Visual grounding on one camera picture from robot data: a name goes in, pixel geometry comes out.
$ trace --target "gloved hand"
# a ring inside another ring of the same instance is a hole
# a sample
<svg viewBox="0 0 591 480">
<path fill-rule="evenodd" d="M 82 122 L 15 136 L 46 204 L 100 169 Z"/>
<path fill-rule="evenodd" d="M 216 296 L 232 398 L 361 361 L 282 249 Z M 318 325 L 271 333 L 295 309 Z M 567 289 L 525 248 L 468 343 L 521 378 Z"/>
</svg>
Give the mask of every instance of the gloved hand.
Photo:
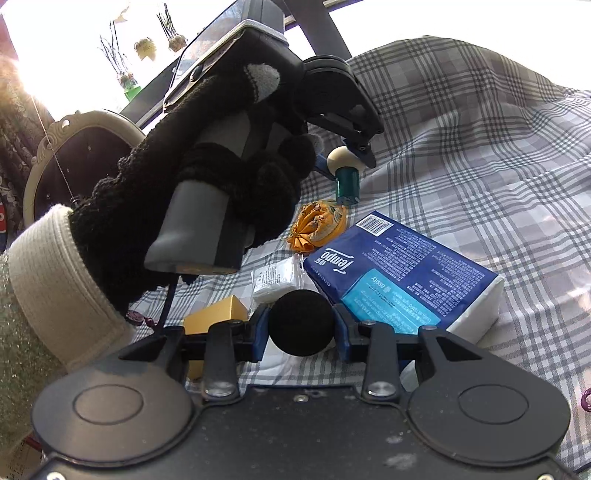
<svg viewBox="0 0 591 480">
<path fill-rule="evenodd" d="M 86 268 L 119 312 L 174 279 L 146 270 L 144 257 L 180 181 L 201 180 L 226 192 L 240 220 L 254 225 L 254 247 L 289 225 L 300 181 L 314 166 L 307 136 L 287 138 L 278 154 L 261 151 L 247 161 L 220 145 L 195 143 L 206 127 L 263 100 L 279 82 L 278 72 L 264 64 L 203 80 L 119 161 L 117 177 L 101 180 L 72 211 L 72 235 Z"/>
</svg>

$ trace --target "orange fabric flower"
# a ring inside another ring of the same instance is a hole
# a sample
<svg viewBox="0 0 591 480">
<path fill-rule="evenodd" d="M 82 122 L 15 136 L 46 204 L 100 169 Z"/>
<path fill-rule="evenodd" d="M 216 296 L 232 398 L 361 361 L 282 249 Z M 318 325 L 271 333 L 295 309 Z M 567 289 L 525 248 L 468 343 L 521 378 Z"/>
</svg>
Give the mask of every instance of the orange fabric flower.
<svg viewBox="0 0 591 480">
<path fill-rule="evenodd" d="M 287 242 L 299 253 L 313 252 L 347 228 L 347 207 L 329 200 L 304 205 L 291 227 Z"/>
</svg>

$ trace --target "yellow box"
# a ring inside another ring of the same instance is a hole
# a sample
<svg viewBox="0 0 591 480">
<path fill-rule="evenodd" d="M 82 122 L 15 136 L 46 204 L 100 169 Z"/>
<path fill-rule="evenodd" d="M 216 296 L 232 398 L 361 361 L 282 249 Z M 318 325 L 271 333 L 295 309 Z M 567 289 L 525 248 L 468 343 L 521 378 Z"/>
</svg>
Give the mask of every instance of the yellow box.
<svg viewBox="0 0 591 480">
<path fill-rule="evenodd" d="M 220 300 L 209 307 L 192 313 L 183 321 L 183 327 L 187 335 L 194 333 L 207 333 L 214 323 L 225 320 L 248 321 L 248 311 L 240 300 L 234 295 Z M 192 360 L 189 362 L 188 377 L 191 380 L 201 377 L 203 373 L 203 361 Z"/>
</svg>

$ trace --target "checkered bedsheet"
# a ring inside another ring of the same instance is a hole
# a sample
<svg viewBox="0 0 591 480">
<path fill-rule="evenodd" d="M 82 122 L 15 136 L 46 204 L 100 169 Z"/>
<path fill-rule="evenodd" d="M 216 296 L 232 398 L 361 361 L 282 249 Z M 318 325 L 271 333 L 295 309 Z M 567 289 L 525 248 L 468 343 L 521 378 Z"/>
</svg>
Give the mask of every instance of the checkered bedsheet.
<svg viewBox="0 0 591 480">
<path fill-rule="evenodd" d="M 591 387 L 591 92 L 435 37 L 350 64 L 385 132 L 372 141 L 378 166 L 362 174 L 349 224 L 377 209 L 505 277 L 499 320 L 480 344 L 562 390 L 572 421 L 560 459 L 583 469 L 591 462 L 591 413 L 579 405 Z M 326 151 L 340 144 L 314 131 Z M 302 203 L 333 195 L 316 173 L 303 183 Z M 249 251 L 238 274 L 179 287 L 170 323 L 230 294 L 248 304 L 251 271 L 291 255 L 286 237 Z M 134 309 L 157 316 L 164 297 L 148 293 Z M 364 369 L 334 351 L 280 363 L 272 375 L 245 365 L 241 386 L 361 384 Z"/>
</svg>

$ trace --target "tempo tissue pack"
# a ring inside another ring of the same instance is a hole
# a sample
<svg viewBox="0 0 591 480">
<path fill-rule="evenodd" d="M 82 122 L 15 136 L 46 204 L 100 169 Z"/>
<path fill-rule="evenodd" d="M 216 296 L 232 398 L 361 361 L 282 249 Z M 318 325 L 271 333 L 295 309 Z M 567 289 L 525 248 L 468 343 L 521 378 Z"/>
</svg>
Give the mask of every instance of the tempo tissue pack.
<svg viewBox="0 0 591 480">
<path fill-rule="evenodd" d="M 372 212 L 304 261 L 332 303 L 397 333 L 437 325 L 476 343 L 499 312 L 504 279 Z"/>
</svg>

